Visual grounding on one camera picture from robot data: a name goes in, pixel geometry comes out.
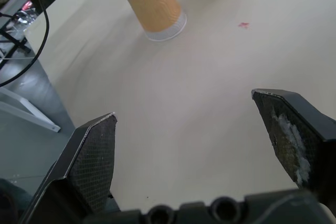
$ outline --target orange paper cup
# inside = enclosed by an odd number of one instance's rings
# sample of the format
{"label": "orange paper cup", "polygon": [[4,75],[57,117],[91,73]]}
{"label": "orange paper cup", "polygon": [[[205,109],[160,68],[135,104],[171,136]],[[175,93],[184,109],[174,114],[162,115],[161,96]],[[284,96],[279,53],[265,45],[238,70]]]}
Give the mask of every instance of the orange paper cup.
{"label": "orange paper cup", "polygon": [[187,18],[177,0],[128,0],[150,40],[164,41],[178,35]]}

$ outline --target upside-down cup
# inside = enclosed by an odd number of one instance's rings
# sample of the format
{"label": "upside-down cup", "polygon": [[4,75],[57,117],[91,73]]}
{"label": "upside-down cup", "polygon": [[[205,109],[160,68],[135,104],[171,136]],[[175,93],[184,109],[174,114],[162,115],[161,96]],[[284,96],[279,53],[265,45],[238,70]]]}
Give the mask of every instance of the upside-down cup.
{"label": "upside-down cup", "polygon": [[178,35],[187,18],[177,0],[128,0],[150,40],[164,41]]}

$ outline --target red spot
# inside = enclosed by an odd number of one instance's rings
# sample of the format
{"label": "red spot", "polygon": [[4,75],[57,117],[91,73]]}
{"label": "red spot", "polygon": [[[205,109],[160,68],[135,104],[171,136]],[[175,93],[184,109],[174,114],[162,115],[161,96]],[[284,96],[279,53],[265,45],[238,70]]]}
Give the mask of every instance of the red spot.
{"label": "red spot", "polygon": [[241,27],[241,28],[247,29],[249,25],[250,25],[250,23],[241,22],[238,26]]}

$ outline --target white table surface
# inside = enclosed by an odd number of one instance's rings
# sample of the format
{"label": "white table surface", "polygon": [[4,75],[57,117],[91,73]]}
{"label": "white table surface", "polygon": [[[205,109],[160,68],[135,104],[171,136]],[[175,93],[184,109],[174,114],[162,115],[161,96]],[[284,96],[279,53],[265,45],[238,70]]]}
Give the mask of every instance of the white table surface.
{"label": "white table surface", "polygon": [[[336,118],[336,0],[179,2],[188,23],[166,42],[146,39],[127,0],[48,9],[40,62],[74,124],[118,116],[120,208],[294,188],[250,91],[298,92]],[[40,16],[26,31],[35,51],[43,34]]]}

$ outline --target carbon fiber texture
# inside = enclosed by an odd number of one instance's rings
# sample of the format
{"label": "carbon fiber texture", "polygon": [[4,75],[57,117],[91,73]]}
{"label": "carbon fiber texture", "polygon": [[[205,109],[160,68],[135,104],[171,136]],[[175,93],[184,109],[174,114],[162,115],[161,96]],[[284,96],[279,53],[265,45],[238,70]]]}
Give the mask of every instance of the carbon fiber texture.
{"label": "carbon fiber texture", "polygon": [[[322,139],[281,98],[255,92],[253,99],[282,166],[298,187],[313,189]],[[301,160],[309,163],[305,165],[309,168],[305,170],[308,179],[300,176],[300,171],[303,170]]]}
{"label": "carbon fiber texture", "polygon": [[88,128],[69,173],[70,182],[94,213],[104,210],[110,192],[116,122],[111,115]]}

